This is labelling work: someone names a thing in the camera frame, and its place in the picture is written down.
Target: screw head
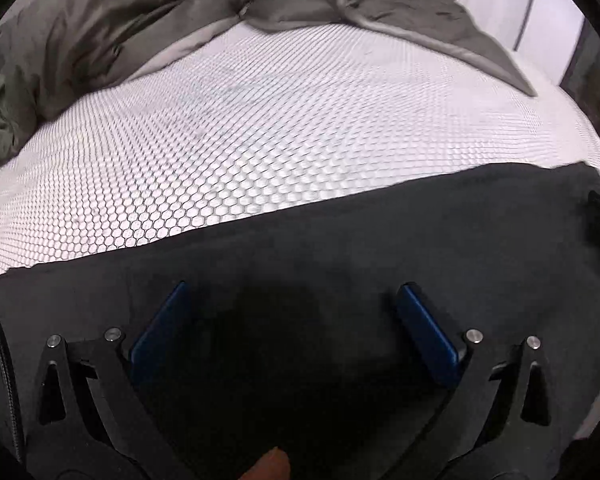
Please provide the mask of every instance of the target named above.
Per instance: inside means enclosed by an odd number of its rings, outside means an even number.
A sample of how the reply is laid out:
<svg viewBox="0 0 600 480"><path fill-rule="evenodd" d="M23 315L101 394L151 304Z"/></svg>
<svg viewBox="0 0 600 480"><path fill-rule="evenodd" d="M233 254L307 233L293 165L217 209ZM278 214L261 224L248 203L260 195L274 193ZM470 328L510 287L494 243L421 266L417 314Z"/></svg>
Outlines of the screw head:
<svg viewBox="0 0 600 480"><path fill-rule="evenodd" d="M466 338L474 344L478 344L480 341L484 339L482 332L480 332L476 328L472 328L471 330L466 331Z"/></svg>
<svg viewBox="0 0 600 480"><path fill-rule="evenodd" d="M104 339L111 342L117 341L120 339L120 336L122 336L122 331L115 326L109 328L109 330L104 333Z"/></svg>
<svg viewBox="0 0 600 480"><path fill-rule="evenodd" d="M62 337L60 337L59 335L53 335L49 339L46 340L46 345L49 348L55 348L56 346L58 346L60 344L61 341L62 341Z"/></svg>
<svg viewBox="0 0 600 480"><path fill-rule="evenodd" d="M528 344L530 348L533 348L534 350L538 350L542 343L536 336L530 335L529 337L526 338L526 344Z"/></svg>

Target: hexagonal mesh pattern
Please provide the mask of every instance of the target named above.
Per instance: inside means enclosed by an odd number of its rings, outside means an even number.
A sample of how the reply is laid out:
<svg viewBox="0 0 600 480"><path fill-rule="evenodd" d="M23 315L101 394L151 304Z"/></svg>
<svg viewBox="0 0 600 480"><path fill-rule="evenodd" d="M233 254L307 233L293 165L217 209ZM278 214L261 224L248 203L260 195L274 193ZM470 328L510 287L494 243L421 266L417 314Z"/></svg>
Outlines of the hexagonal mesh pattern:
<svg viewBox="0 0 600 480"><path fill-rule="evenodd" d="M0 273L488 162L600 169L573 103L347 25L246 24L90 94L0 168Z"/></svg>

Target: black metal bracket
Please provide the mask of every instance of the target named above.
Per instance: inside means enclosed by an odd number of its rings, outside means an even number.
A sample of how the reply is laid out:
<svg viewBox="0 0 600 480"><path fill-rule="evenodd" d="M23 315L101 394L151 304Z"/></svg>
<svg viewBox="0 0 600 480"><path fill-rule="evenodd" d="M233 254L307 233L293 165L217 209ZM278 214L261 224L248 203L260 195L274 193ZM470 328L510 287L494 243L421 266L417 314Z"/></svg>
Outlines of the black metal bracket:
<svg viewBox="0 0 600 480"><path fill-rule="evenodd" d="M458 387L383 480L549 478L557 431L548 364L533 348L539 340L530 337L501 364L487 338L464 341L469 355ZM500 381L498 393L488 413L480 412L493 380Z"/></svg>
<svg viewBox="0 0 600 480"><path fill-rule="evenodd" d="M39 480L78 472L94 479L193 480L136 397L120 357L122 333L75 343L54 338L36 376L29 472Z"/></svg>

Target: blanket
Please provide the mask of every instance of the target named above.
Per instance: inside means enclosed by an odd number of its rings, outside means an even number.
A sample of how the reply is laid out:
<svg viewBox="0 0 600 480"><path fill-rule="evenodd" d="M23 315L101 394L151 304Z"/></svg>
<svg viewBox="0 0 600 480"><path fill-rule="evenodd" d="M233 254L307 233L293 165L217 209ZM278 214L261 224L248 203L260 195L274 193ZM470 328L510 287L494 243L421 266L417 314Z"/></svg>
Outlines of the blanket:
<svg viewBox="0 0 600 480"><path fill-rule="evenodd" d="M82 95L159 70L240 19L272 32L352 23L535 95L454 0L36 0L0 26L0 162Z"/></svg>

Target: mattress cover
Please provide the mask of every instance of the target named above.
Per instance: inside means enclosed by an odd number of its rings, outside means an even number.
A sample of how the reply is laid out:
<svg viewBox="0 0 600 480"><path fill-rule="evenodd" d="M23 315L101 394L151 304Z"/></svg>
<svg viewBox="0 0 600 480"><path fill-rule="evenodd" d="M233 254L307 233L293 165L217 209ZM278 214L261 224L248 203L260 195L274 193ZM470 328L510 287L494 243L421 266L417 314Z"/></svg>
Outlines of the mattress cover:
<svg viewBox="0 0 600 480"><path fill-rule="evenodd" d="M588 119L518 62L537 98L347 25L236 25L85 96L0 168L0 273L490 162L600 172Z"/></svg>

